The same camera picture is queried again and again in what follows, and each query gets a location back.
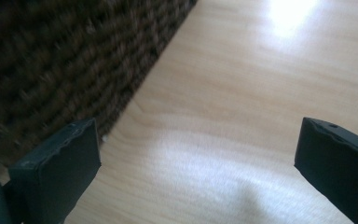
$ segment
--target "wicker basket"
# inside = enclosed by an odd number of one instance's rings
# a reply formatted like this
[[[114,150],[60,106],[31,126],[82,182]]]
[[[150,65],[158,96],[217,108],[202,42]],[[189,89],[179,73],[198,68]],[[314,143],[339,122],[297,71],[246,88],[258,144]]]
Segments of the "wicker basket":
[[[113,126],[195,0],[0,0],[0,162],[64,124]]]

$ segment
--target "wooden floor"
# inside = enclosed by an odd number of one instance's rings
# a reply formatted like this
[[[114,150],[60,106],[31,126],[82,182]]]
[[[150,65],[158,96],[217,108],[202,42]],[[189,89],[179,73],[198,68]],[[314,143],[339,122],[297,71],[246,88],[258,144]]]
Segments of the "wooden floor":
[[[303,117],[358,134],[358,1],[199,0],[66,223],[351,223],[293,166]]]

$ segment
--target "brown carpet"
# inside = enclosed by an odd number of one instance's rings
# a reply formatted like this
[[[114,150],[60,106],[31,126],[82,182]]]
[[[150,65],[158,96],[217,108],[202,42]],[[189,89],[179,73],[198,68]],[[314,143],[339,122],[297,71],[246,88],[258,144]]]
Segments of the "brown carpet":
[[[0,0],[0,162],[67,123],[108,133],[196,0]]]

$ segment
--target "wooden table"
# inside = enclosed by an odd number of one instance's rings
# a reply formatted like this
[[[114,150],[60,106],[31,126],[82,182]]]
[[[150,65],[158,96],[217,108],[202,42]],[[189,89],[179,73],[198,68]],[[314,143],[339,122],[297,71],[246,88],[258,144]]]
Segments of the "wooden table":
[[[66,223],[351,223],[293,166],[303,117],[358,134],[358,1],[199,0]]]

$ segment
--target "dark textured fabric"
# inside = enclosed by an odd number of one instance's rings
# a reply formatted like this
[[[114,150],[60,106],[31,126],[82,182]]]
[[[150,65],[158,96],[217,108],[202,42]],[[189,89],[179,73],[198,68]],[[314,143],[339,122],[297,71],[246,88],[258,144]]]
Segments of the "dark textured fabric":
[[[0,162],[75,120],[107,133],[195,0],[0,0]]]

